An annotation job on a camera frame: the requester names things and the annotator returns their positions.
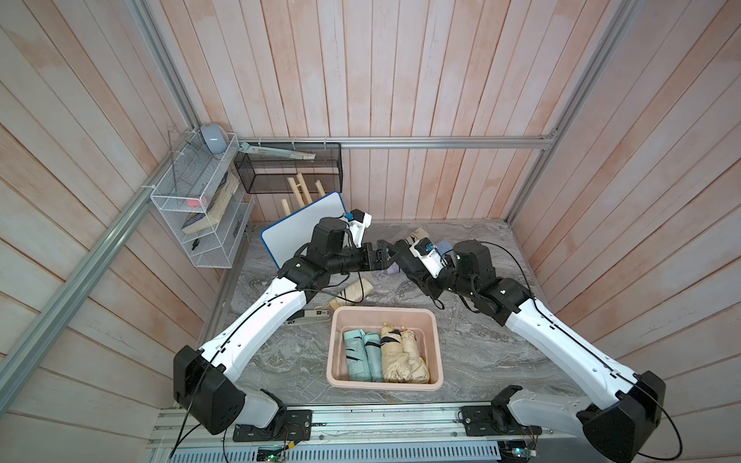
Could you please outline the beige black-striped umbrella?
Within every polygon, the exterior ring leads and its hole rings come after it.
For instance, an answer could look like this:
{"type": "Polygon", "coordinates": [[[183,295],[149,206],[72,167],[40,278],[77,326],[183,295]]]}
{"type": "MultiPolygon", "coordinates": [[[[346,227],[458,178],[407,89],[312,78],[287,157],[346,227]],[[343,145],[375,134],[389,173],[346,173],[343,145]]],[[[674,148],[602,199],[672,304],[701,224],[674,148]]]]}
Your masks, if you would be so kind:
{"type": "Polygon", "coordinates": [[[362,302],[366,296],[374,292],[374,286],[365,278],[343,289],[340,294],[329,302],[329,307],[337,310],[341,307],[351,306],[362,302]]]}

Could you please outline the pink plastic storage box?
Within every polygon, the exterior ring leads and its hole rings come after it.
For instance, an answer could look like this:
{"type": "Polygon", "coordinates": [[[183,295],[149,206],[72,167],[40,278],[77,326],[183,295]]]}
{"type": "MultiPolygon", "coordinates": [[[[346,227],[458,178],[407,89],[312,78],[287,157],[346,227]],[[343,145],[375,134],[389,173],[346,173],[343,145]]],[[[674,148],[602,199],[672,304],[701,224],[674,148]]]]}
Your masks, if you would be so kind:
{"type": "Polygon", "coordinates": [[[326,379],[343,389],[439,390],[444,374],[436,317],[425,309],[335,310],[326,379]]]}

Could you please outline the mint green umbrella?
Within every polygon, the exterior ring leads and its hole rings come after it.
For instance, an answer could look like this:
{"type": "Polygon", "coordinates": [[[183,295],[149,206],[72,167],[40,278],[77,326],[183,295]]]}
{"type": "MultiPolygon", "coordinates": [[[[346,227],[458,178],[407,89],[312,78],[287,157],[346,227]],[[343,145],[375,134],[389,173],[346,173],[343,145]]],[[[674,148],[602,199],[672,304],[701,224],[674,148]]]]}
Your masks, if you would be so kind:
{"type": "Polygon", "coordinates": [[[381,337],[376,332],[366,333],[364,337],[366,355],[372,382],[383,382],[381,337]]]}
{"type": "Polygon", "coordinates": [[[343,334],[343,339],[345,340],[345,358],[347,359],[350,381],[372,381],[365,336],[366,334],[362,329],[347,331],[343,334]]]}

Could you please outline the beige umbrella black lining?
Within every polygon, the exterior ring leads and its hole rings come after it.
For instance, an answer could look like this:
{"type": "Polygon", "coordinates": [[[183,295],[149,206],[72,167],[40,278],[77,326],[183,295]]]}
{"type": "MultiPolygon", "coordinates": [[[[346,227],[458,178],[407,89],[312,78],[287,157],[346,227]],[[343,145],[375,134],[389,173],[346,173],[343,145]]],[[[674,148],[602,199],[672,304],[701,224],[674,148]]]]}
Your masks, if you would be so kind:
{"type": "Polygon", "coordinates": [[[407,356],[401,345],[401,332],[388,322],[381,327],[382,368],[385,382],[401,383],[407,356]]]}

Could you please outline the beige umbrella with wooden handle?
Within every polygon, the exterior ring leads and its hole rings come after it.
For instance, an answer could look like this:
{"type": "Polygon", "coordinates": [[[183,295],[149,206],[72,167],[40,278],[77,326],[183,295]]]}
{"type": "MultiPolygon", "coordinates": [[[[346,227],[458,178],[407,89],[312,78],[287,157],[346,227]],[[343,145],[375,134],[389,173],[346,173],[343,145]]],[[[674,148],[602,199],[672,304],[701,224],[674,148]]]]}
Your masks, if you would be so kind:
{"type": "Polygon", "coordinates": [[[401,345],[407,356],[406,367],[403,370],[403,379],[407,383],[426,384],[430,381],[430,372],[426,361],[421,355],[415,333],[412,330],[401,331],[401,345]]]}

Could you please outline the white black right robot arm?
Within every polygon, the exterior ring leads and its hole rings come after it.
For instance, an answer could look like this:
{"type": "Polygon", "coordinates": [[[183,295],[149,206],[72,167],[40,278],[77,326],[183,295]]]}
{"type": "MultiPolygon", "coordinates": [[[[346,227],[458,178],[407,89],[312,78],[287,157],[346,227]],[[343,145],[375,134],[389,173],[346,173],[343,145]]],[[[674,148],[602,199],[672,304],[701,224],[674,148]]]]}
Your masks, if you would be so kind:
{"type": "Polygon", "coordinates": [[[534,345],[584,392],[558,399],[511,385],[491,403],[497,431],[539,426],[583,437],[613,462],[639,456],[660,426],[666,391],[660,377],[637,374],[610,358],[563,325],[526,285],[498,276],[486,243],[461,241],[445,255],[428,239],[381,245],[387,262],[397,264],[425,295],[456,294],[534,345]]]}

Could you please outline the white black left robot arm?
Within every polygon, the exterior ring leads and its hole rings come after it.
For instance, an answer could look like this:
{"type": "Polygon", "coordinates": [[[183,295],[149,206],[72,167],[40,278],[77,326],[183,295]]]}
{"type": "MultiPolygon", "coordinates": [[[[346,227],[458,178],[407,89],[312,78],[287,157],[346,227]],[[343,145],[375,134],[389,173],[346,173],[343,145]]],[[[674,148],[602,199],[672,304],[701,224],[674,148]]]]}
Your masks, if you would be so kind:
{"type": "Polygon", "coordinates": [[[364,241],[370,214],[353,210],[324,217],[309,242],[284,262],[267,290],[232,325],[174,358],[174,398],[207,432],[218,435],[236,422],[268,428],[279,403],[266,393],[248,395],[235,385],[252,357],[291,316],[329,286],[332,276],[382,269],[385,250],[364,241]]]}

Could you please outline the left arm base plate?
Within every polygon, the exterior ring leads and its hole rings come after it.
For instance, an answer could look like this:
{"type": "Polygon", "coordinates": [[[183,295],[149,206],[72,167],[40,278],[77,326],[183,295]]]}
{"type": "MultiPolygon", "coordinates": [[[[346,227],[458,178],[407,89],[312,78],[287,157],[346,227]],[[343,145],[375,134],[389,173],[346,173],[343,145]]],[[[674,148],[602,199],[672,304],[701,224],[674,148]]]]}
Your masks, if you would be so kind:
{"type": "Polygon", "coordinates": [[[244,443],[291,441],[311,438],[313,411],[289,409],[266,389],[246,393],[245,405],[235,422],[233,441],[244,443]]]}

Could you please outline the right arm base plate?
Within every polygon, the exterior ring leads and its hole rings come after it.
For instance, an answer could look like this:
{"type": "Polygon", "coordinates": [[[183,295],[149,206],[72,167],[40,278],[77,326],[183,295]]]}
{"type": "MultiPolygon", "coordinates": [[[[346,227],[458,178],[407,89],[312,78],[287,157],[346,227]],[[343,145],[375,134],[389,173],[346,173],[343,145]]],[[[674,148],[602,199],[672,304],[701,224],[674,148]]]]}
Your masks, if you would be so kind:
{"type": "Polygon", "coordinates": [[[523,388],[509,385],[488,405],[463,406],[458,411],[458,421],[463,424],[469,437],[530,436],[542,434],[540,426],[523,426],[509,411],[509,400],[523,388]]]}

